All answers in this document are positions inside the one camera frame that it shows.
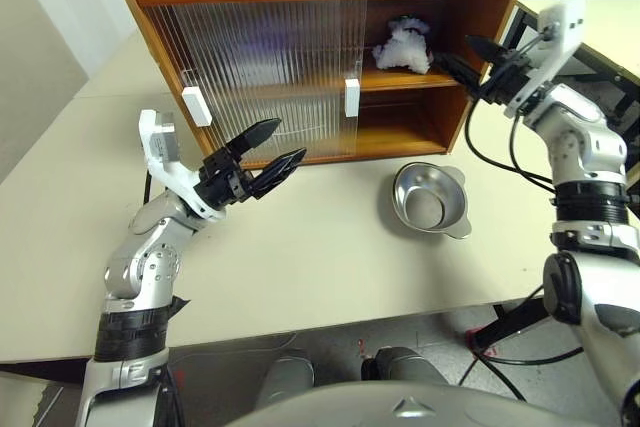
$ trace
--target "stainless steel bowl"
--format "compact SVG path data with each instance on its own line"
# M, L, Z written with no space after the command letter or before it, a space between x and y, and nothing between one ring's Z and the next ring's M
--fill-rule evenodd
M413 162L396 174L393 207L412 229L464 239L471 233L471 224L463 184L463 173L454 167Z

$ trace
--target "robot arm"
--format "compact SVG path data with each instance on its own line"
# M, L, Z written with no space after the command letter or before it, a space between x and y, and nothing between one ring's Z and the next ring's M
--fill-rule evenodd
M545 142L558 253L545 263L544 305L573 326L624 425L639 425L640 242L628 224L626 145L593 102L550 82L580 46L584 10L584 0L566 0L541 12L536 40L551 53L538 69L526 50L508 51L481 37L468 40L493 64L482 85L462 59L440 54L436 60L476 100L506 105L507 117L522 117Z
M196 232L224 218L226 205L261 198L295 170L305 149L278 157L255 178L239 164L279 123L271 119L253 125L194 172L180 162L170 115L141 113L140 138L149 172L167 190L142 206L107 264L107 295L76 427L162 425L163 416L173 425L175 419L166 417L174 415L177 406L175 396L172 400L168 395L165 338L169 319L186 304L173 295L182 251Z

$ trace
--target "ribbed glass panel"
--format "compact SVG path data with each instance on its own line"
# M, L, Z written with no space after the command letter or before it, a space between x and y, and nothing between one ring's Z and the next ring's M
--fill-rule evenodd
M200 87L220 145L282 119L246 156L268 161L306 146L308 158L353 153L357 117L344 115L344 79L360 78L366 0L198 3L146 9L185 86Z

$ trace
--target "wooden cabinet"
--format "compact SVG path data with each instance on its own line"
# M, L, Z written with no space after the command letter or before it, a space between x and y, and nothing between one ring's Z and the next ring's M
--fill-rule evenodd
M467 34L498 38L515 0L127 0L205 154L254 122L280 117L271 140L247 157L260 166L306 146L307 163L451 150L467 98L432 68L378 70L371 49L387 22L415 15L429 46L477 69ZM345 79L357 79L357 116L345 115ZM182 99L203 93L213 121L197 127Z

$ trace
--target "white cotton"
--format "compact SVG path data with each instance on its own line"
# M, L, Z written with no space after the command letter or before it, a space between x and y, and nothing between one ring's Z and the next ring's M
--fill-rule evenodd
M415 30L428 32L429 27L418 19L404 18L389 22L391 38L382 46L374 47L372 53L379 69L391 67L409 67L413 72L426 74L429 70L427 43Z

